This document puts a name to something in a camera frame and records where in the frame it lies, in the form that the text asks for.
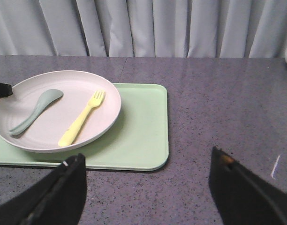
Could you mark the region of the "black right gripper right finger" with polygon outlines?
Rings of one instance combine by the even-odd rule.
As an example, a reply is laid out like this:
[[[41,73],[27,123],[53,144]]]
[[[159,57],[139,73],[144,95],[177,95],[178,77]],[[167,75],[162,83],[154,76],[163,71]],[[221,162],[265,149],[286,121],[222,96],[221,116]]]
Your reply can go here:
[[[209,187],[225,225],[287,225],[287,194],[217,147]]]

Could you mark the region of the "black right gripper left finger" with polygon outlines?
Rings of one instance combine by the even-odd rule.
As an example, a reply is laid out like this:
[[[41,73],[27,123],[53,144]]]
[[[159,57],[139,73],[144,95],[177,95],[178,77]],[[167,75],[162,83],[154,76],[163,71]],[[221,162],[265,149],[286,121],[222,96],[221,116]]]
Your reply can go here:
[[[85,157],[71,156],[0,206],[0,225],[76,225],[87,196]]]

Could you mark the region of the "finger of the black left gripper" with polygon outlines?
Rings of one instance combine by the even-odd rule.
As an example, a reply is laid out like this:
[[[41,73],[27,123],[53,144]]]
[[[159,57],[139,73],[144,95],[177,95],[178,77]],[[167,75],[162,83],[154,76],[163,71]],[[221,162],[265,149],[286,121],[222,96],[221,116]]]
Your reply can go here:
[[[13,94],[10,84],[0,83],[0,98],[5,98]]]

